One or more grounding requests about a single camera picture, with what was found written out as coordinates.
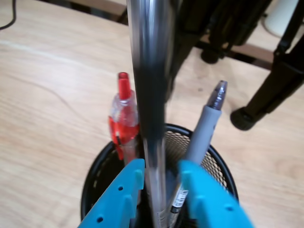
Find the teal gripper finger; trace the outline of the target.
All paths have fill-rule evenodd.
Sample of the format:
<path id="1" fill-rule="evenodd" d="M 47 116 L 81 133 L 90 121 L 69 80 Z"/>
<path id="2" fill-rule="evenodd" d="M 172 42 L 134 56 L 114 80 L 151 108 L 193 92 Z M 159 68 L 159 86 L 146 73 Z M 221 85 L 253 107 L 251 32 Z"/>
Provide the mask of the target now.
<path id="1" fill-rule="evenodd" d="M 134 159 L 116 176 L 79 224 L 80 228 L 128 228 L 144 187 L 144 159 Z"/>
<path id="2" fill-rule="evenodd" d="M 252 228 L 249 217 L 204 168 L 188 161 L 179 162 L 179 173 L 188 191 L 187 205 L 191 219 L 200 228 Z"/>

